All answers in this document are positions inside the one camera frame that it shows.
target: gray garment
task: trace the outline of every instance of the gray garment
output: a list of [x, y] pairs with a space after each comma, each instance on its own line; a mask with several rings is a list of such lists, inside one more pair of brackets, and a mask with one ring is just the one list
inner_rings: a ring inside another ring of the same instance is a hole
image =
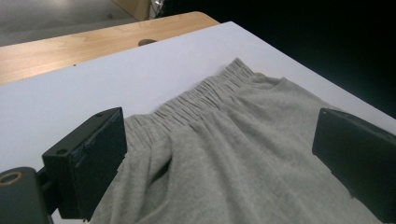
[[314, 155], [321, 107], [236, 59], [149, 115], [92, 223], [379, 223]]

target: concrete floor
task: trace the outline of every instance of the concrete floor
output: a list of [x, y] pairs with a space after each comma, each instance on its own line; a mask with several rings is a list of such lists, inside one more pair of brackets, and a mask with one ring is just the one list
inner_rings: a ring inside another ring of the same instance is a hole
[[0, 47], [136, 21], [111, 0], [1, 0]]

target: wooden table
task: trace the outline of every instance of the wooden table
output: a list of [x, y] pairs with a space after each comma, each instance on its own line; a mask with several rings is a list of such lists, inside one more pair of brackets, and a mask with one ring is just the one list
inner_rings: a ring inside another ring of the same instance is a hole
[[219, 24], [201, 12], [64, 35], [0, 48], [0, 85]]

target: wrinkled cloth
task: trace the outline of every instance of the wrinkled cloth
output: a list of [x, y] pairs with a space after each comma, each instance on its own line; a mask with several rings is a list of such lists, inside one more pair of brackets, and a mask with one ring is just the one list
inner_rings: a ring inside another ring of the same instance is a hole
[[236, 59], [125, 120], [128, 153], [92, 223], [380, 223], [312, 154], [322, 107]]

